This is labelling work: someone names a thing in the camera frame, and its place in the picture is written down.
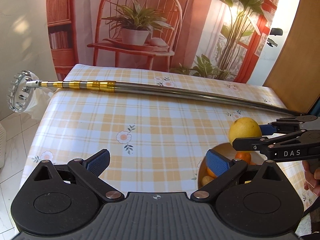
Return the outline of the person's right hand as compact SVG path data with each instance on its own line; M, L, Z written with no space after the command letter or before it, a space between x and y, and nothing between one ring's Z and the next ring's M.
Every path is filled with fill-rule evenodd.
M310 165L306 160L302 161L302 165L304 168L304 177L305 177L304 189L311 191L314 195L319 197L320 196L320 185L319 185L320 169L319 169L319 167L312 173L312 172L310 172Z

